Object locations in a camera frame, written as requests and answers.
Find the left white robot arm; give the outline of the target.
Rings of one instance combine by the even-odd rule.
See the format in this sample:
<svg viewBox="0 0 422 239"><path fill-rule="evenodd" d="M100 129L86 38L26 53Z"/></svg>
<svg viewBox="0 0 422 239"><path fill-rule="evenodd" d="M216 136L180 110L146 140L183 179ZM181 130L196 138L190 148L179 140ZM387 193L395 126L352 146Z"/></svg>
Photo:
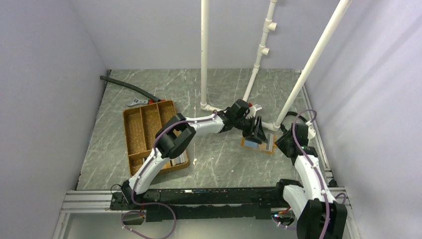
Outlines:
<svg viewBox="0 0 422 239"><path fill-rule="evenodd" d="M233 128L257 144L267 143L260 116L248 116L249 103L238 99L222 111L214 110L210 116L186 118L181 113L173 116L156 134L152 150L140 169L121 186L123 202L130 209L142 205L143 195L164 165L179 157L197 135L222 133Z"/></svg>

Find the woven brown divided tray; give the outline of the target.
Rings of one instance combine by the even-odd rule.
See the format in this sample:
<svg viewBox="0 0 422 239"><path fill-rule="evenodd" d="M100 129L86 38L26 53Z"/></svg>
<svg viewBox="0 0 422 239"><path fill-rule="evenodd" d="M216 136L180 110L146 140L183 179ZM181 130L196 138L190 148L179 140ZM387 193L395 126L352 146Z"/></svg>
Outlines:
<svg viewBox="0 0 422 239"><path fill-rule="evenodd" d="M158 131L175 114L175 104L170 100L122 112L130 176L140 169L152 152Z"/></svg>

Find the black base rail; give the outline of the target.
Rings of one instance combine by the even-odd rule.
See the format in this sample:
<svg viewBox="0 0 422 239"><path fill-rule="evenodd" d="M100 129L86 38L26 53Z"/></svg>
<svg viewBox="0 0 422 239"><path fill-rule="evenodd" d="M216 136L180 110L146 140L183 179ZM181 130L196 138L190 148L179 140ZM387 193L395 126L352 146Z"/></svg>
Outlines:
<svg viewBox="0 0 422 239"><path fill-rule="evenodd" d="M176 218L255 218L269 220L273 212L289 205L280 186L246 188L149 189L133 203L121 191L112 193L112 211L138 210L147 222Z"/></svg>

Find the red handled adjustable wrench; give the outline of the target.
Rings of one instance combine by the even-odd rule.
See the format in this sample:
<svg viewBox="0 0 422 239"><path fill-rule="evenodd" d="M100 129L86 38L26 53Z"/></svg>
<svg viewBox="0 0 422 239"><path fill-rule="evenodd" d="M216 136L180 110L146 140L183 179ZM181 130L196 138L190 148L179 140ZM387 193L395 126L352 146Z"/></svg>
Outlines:
<svg viewBox="0 0 422 239"><path fill-rule="evenodd" d="M167 101L167 100L159 100L158 103L164 102L164 101ZM137 106L137 105L150 105L150 104L154 104L154 103L157 103L157 102L153 101L152 99L142 100L138 97L134 97L132 100L130 100L126 103L126 106L132 107L132 106Z"/></svg>

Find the orange leather card holder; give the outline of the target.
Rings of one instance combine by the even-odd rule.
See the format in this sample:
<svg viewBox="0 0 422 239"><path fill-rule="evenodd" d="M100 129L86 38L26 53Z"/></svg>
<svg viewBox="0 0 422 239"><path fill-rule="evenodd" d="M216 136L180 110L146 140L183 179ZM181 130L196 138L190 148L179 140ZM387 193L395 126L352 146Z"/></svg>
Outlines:
<svg viewBox="0 0 422 239"><path fill-rule="evenodd" d="M255 151L259 151L262 153L267 153L267 154L271 154L273 155L275 153L275 140L276 140L276 136L272 133L268 133L266 134L266 138L268 140L267 143L263 142L261 144L258 144L256 142L252 142L249 140L246 140L245 138L242 138L241 141L241 146L248 148L248 149L252 149Z"/></svg>

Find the stack of credit cards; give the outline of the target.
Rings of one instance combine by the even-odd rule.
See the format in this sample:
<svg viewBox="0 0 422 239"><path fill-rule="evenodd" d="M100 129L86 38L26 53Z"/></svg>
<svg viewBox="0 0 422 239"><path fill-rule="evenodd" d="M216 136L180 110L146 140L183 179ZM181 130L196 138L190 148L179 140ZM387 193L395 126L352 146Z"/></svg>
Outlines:
<svg viewBox="0 0 422 239"><path fill-rule="evenodd" d="M177 165L184 164L186 162L187 162L187 159L186 158L182 158L182 157L178 157L178 158L175 158L175 159L171 159L170 160L170 163L171 163L171 166L172 167L177 166Z"/></svg>

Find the white PVC pipe frame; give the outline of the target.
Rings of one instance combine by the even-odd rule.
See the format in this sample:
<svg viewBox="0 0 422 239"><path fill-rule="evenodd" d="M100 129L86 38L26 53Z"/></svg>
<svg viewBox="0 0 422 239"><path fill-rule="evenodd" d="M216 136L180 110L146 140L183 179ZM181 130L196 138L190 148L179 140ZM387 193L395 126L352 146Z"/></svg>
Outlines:
<svg viewBox="0 0 422 239"><path fill-rule="evenodd" d="M260 43L257 49L257 56L252 68L252 73L247 85L247 88L243 95L243 100L247 101L252 86L255 82L255 78L260 69L260 63L263 56L267 56L269 53L269 48L266 47L266 42L268 34L271 31L275 31L277 23L273 21L274 11L276 9L278 0L270 0L267 15L262 29L262 36ZM280 128L282 120L287 115L288 110L292 106L294 100L296 99L299 91L301 91L306 80L309 77L309 74L315 67L318 59L320 58L323 50L331 39L334 31L337 29L340 21L342 20L344 14L346 13L348 7L352 1L350 0L340 0L337 7L335 8L330 20L328 21L323 33L321 34L316 46L314 47L308 61L306 62L303 70L300 73L300 76L294 85L287 101L285 102L282 110L280 111L277 119L273 123L264 122L263 126L269 130L277 131ZM209 40L209 6L210 2L208 0L201 1L201 101L200 107L204 111L214 111L217 110L216 107L211 106L207 102L207 76L208 76L208 40Z"/></svg>

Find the aluminium frame rail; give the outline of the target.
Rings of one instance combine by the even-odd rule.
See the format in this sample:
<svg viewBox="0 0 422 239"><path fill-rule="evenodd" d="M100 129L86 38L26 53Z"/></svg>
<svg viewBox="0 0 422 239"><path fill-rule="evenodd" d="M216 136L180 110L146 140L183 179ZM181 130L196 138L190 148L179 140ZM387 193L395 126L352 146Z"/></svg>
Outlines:
<svg viewBox="0 0 422 239"><path fill-rule="evenodd" d="M107 213L112 194L107 190L67 191L60 209L53 239L63 239L71 214Z"/></svg>

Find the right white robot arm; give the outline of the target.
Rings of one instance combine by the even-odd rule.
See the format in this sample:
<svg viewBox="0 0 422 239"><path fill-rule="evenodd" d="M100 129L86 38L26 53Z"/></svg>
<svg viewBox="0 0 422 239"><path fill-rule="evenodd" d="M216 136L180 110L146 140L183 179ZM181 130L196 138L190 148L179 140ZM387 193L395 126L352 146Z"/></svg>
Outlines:
<svg viewBox="0 0 422 239"><path fill-rule="evenodd" d="M277 205L292 209L300 239L341 239L347 208L330 192L319 166L317 151L308 145L309 127L294 123L275 145L291 159L300 181L281 180L281 189L274 193Z"/></svg>

